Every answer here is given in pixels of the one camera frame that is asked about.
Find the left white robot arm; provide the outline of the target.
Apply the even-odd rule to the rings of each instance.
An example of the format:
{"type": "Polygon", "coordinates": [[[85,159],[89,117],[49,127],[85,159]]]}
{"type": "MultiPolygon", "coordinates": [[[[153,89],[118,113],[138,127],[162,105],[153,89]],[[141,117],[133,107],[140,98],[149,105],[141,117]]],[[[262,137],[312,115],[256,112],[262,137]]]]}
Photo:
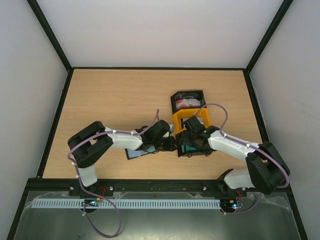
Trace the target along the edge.
{"type": "Polygon", "coordinates": [[[67,157],[75,165],[80,183],[87,188],[98,182],[95,163],[109,149],[145,154],[177,150],[172,127],[166,121],[156,119],[149,126],[123,131],[105,127],[102,122],[95,121],[67,141],[70,149],[67,157]]]}

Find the black leather card holder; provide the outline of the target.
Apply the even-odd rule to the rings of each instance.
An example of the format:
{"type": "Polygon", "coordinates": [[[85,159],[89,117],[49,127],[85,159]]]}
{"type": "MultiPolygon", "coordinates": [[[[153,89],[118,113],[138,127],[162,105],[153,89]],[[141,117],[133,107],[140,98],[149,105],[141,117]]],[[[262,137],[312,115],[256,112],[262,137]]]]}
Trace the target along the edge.
{"type": "Polygon", "coordinates": [[[154,147],[150,147],[147,151],[143,150],[131,150],[131,149],[125,149],[125,154],[127,160],[132,160],[135,158],[143,157],[149,154],[156,154],[159,151],[156,150],[154,147]]]}

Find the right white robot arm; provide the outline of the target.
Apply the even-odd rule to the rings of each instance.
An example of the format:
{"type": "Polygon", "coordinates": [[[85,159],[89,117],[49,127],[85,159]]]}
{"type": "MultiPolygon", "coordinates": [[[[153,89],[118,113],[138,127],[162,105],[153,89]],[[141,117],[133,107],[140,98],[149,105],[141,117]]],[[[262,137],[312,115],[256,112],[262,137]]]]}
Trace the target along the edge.
{"type": "Polygon", "coordinates": [[[220,127],[205,127],[197,117],[183,122],[184,145],[198,150],[221,151],[246,164],[246,169],[229,170],[218,183],[218,191],[229,196],[239,188],[256,188],[269,195],[276,189],[286,188],[290,170],[277,148],[269,141],[249,142],[229,135],[220,127]]]}

